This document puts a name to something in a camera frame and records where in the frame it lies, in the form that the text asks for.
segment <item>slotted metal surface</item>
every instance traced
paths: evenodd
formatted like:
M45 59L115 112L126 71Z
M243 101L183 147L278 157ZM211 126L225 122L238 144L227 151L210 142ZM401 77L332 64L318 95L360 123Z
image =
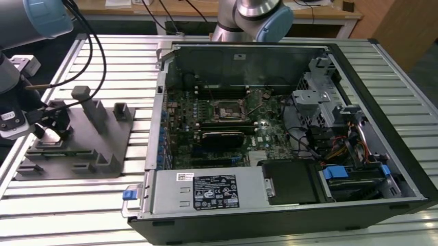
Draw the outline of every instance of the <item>slotted metal surface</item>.
M125 101L137 108L135 124L126 155L123 177L115 179L11 181L32 139L18 141L0 169L0 245L150 245L121 215L122 191L143 180L154 88L157 44L165 40L207 41L207 37L103 35L109 75L97 98L106 106ZM289 38L285 42L337 43L388 114L434 184L438 184L438 117L430 102L384 51L368 40ZM73 77L87 61L86 41L74 45L55 80ZM102 58L95 47L93 65L78 80L54 91L51 99L73 102L77 85L98 87ZM353 93L345 86L350 100ZM131 202L135 209L139 202ZM438 206L412 215L397 216L368 229L282 237L231 240L202 245L437 245Z

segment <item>black cable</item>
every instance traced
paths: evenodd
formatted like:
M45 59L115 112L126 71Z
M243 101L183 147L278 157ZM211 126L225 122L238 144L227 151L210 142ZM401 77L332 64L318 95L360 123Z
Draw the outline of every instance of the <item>black cable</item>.
M320 7L321 4L314 4L314 5L312 5L312 4L306 3L306 2L304 2L305 4L301 4L300 2L297 2L297 0L294 0L294 2L296 2L298 5L301 5L301 6L309 6L309 7L312 8L312 11L313 11L313 24L316 24L314 7Z
M308 149L308 151L309 151L309 153L316 157L316 159L317 160L321 160L322 159L322 157L321 157L321 155L313 150L313 148L310 148L310 146L304 142L304 141L301 141L289 131L292 130L292 129L294 129L294 128L297 128L297 129L301 129L301 130L304 130L304 129L306 129L305 127L290 127L290 128L286 128L286 125L285 125L285 109L284 109L284 112L282 112L282 118L284 118L284 128L286 129L286 133L289 134L289 136L298 142L298 144L301 144L301 145L304 145L305 146L305 148Z
M173 18L173 16L171 16L171 13L169 12L169 10L167 10L167 8L166 8L166 6L165 6L165 4L163 4L163 1L162 1L162 0L158 0L158 1L159 1L159 3L162 4L162 6L163 6L163 8L165 8L165 11L166 11L166 13L167 13L167 15L169 15L169 17L171 18L171 22L173 22L173 25L174 25L175 31L177 31L177 33L179 33L179 30L178 30L178 27L177 27L177 24L175 24L174 18Z
M81 101L78 101L73 104L67 104L65 106L61 106L58 108L54 108L54 109L46 111L43 116L49 116L50 114L57 113L61 110L69 109L70 107L77 106L77 105L87 102L87 101L90 101L95 97L95 95L98 94L98 92L99 92L99 90L103 86L106 76L107 76L107 59L106 59L106 56L105 56L105 50L103 50L103 46L102 46L98 34L97 34L95 30L93 29L93 27L91 27L89 21L86 20L85 16L82 15L82 13L79 11L79 8L78 8L78 5L74 2L74 0L63 0L63 3L65 3L66 8L73 12L74 16L78 18L78 21L82 22L87 26L87 31L90 31L89 34L93 34L95 39L97 39L97 43L98 43L98 46L99 46L99 49L101 49L102 59L103 59L103 72L102 72L102 79L101 79L101 83L98 85L98 88L97 88L95 92L91 94L91 96L89 98L86 98L85 100L81 100Z
M158 22L158 20L157 20L157 18L155 18L155 15L153 14L153 12L151 12L151 10L150 10L150 7L146 5L145 0L142 0L142 3L143 3L143 5L145 5L146 10L147 10L149 13L150 13L150 16L151 16L153 19L154 19L154 22L159 25L159 27L162 27L162 29L163 29L165 31L167 31L169 33L171 33L171 34L174 34L174 35L178 35L177 32L173 32L173 31L167 30L166 27Z
M89 39L89 43L90 43L90 55L89 55L89 60L86 62L86 65L83 67L83 69L78 72L78 74L75 76L73 76L70 79L65 80L63 82L58 83L58 84L54 84L54 85L50 85L49 88L55 88L55 87L59 87L59 86L63 86L65 84L73 82L75 79L79 78L79 76L82 76L82 74L86 72L90 64L91 64L91 60L93 60L93 57L94 57L94 43L93 43L93 40L91 40L91 36L90 36L90 30L89 30L89 27L87 25L85 24L85 22L82 21L78 21L83 27L83 29L86 30L87 32L87 39Z
M205 17L203 13L199 11L199 9L193 5L193 3L186 0L186 2L190 4L190 6L195 9L195 11L199 13L201 17L205 19L205 21L209 23L207 18Z

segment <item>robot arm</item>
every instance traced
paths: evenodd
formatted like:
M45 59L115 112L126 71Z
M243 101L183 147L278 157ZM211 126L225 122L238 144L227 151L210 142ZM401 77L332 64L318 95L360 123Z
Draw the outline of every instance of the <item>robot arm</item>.
M3 50L71 32L73 21L62 0L0 1L0 136L16 139L35 131L26 112L46 107Z
M278 42L294 21L294 12L282 0L219 1L217 42Z

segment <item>warning label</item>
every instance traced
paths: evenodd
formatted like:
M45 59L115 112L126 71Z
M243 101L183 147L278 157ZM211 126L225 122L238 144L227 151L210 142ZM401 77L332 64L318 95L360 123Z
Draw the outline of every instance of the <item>warning label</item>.
M194 177L194 200L197 210L238 208L235 175Z

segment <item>blue drive latch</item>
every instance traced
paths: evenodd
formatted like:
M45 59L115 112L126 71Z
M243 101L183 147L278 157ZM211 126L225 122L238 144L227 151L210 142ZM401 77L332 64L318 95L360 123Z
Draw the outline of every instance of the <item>blue drive latch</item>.
M131 190L123 191L123 200L125 201L137 200L138 199L137 196L138 196L138 192L137 191L131 191Z
M345 170L344 166L326 167L326 169L322 170L322 173L326 179L349 177L348 171Z

